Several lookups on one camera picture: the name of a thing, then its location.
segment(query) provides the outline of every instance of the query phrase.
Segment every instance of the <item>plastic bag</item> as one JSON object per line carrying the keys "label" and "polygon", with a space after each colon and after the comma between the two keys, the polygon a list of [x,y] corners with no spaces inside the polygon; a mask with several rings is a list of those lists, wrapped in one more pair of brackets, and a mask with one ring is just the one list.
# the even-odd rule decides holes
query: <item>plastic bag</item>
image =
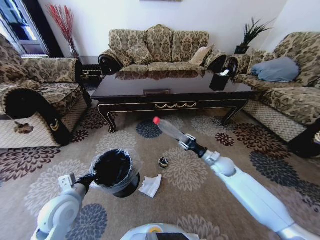
{"label": "plastic bag", "polygon": [[90,187],[108,194],[120,192],[137,176],[142,165],[143,162],[134,149],[106,150],[92,159],[89,172],[97,176],[97,179]]}

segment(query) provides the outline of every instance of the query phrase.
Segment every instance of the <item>potted plant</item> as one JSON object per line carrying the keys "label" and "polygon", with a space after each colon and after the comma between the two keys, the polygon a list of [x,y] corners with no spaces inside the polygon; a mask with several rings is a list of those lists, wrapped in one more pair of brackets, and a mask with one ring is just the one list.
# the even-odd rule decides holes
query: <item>potted plant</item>
{"label": "potted plant", "polygon": [[240,45],[236,46],[234,54],[245,54],[249,48],[248,44],[253,39],[255,39],[260,33],[271,29],[270,27],[267,28],[267,25],[271,23],[273,20],[268,21],[262,25],[258,25],[260,20],[261,19],[259,19],[258,21],[255,21],[255,19],[252,17],[251,18],[252,25],[250,25],[250,23],[245,24],[243,42]]}

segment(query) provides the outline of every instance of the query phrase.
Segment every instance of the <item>red bottle cap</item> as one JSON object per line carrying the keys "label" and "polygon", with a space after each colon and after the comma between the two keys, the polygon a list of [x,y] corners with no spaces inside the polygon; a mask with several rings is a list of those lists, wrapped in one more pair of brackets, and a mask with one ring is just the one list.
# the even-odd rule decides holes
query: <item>red bottle cap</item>
{"label": "red bottle cap", "polygon": [[153,122],[158,125],[160,123],[160,118],[155,116],[154,119],[153,119]]}

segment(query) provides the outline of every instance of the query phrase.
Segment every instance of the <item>floor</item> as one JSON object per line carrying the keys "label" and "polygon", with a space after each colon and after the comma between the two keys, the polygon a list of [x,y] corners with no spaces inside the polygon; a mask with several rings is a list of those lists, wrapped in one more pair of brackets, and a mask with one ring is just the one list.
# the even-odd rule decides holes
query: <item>floor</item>
{"label": "floor", "polygon": [[[199,144],[231,158],[276,195],[298,224],[320,235],[319,160],[289,152],[243,112],[227,127],[220,123],[225,110],[163,113],[162,118],[197,137]],[[60,192],[58,177],[86,174],[96,155],[115,148],[138,152],[143,161],[141,180],[162,174],[158,192],[153,199],[139,191],[116,198],[90,189],[66,239],[118,240],[148,223],[175,224],[208,240],[278,239],[251,217],[194,153],[181,149],[152,123],[154,114],[114,115],[118,131],[111,134],[93,107],[68,146],[0,150],[0,239],[30,239],[40,209]],[[161,157],[168,159],[168,168],[158,165]]]}

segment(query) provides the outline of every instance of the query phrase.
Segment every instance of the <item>blue pillow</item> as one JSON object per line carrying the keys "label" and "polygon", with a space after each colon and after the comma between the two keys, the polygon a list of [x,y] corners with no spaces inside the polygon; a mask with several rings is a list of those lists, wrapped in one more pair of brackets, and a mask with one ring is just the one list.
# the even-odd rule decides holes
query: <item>blue pillow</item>
{"label": "blue pillow", "polygon": [[299,67],[292,59],[285,56],[253,65],[251,73],[263,81],[286,83],[293,81],[299,75]]}

